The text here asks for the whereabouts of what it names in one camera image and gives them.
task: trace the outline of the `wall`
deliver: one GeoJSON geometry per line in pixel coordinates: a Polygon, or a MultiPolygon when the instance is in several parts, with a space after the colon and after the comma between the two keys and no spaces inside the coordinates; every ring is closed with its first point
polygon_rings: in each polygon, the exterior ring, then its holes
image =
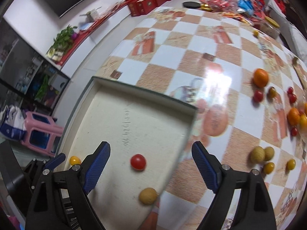
{"type": "Polygon", "coordinates": [[[44,0],[14,0],[4,15],[7,22],[39,53],[46,53],[56,34],[68,24],[85,21],[87,11],[104,11],[119,0],[84,0],[59,18],[44,0]]]}

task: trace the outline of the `floor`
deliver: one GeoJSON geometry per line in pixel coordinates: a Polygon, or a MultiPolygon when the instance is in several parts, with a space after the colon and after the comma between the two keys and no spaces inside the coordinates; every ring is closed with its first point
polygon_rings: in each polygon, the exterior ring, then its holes
{"type": "MultiPolygon", "coordinates": [[[[165,2],[163,6],[180,8],[185,1],[198,0],[171,0],[165,2]]],[[[53,113],[53,116],[58,118],[58,125],[65,126],[73,107],[90,78],[96,73],[116,46],[145,18],[147,16],[128,16],[89,53],[74,73],[71,82],[62,94],[53,113]]]]}

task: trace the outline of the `yellow cherry tomato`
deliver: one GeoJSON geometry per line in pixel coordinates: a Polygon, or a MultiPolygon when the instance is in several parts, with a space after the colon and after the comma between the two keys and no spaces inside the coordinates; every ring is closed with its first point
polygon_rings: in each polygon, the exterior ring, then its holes
{"type": "Polygon", "coordinates": [[[256,38],[258,38],[258,36],[259,36],[259,31],[258,31],[258,30],[254,30],[254,31],[253,31],[253,35],[254,35],[256,38]]]}
{"type": "Polygon", "coordinates": [[[295,165],[296,165],[296,161],[295,161],[294,159],[290,159],[290,160],[287,162],[287,169],[288,169],[288,170],[294,170],[295,165]]]}
{"type": "Polygon", "coordinates": [[[271,174],[273,172],[275,168],[275,164],[274,163],[267,163],[266,165],[264,165],[263,167],[263,172],[268,175],[271,174]]]}
{"type": "Polygon", "coordinates": [[[276,89],[274,87],[270,87],[269,91],[268,91],[268,97],[269,98],[275,98],[276,97],[276,89]]]}
{"type": "Polygon", "coordinates": [[[81,160],[79,157],[77,156],[72,156],[69,160],[69,163],[71,166],[75,165],[75,164],[81,164],[81,160]]]}

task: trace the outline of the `table surface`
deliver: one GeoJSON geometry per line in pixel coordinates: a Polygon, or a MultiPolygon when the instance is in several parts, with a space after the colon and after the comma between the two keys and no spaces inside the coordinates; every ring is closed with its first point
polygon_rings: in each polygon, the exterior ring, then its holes
{"type": "MultiPolygon", "coordinates": [[[[164,93],[199,108],[178,168],[143,230],[192,230],[201,222],[214,194],[191,156],[191,145],[198,140],[221,163],[245,172],[263,167],[249,161],[255,146],[272,146],[275,169],[264,181],[277,229],[293,219],[305,189],[307,165],[304,143],[300,137],[290,137],[286,114],[291,105],[286,91],[292,86],[302,97],[303,89],[292,67],[294,54],[265,34],[255,38],[252,32],[252,27],[215,13],[159,7],[97,71],[96,76],[164,93]],[[251,79],[257,68],[269,73],[265,92],[270,86],[276,88],[273,101],[252,102],[251,79]],[[286,172],[292,158],[296,167],[286,172]]],[[[298,62],[307,77],[306,66],[298,62]]],[[[222,229],[231,225],[239,195],[236,190],[222,229]]]]}

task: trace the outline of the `pink plastic stool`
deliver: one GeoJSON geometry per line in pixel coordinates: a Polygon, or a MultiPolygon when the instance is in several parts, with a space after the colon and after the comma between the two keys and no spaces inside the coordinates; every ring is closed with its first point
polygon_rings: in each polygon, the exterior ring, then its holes
{"type": "Polygon", "coordinates": [[[51,116],[26,112],[26,133],[21,143],[31,150],[54,157],[64,128],[55,124],[51,116]]]}

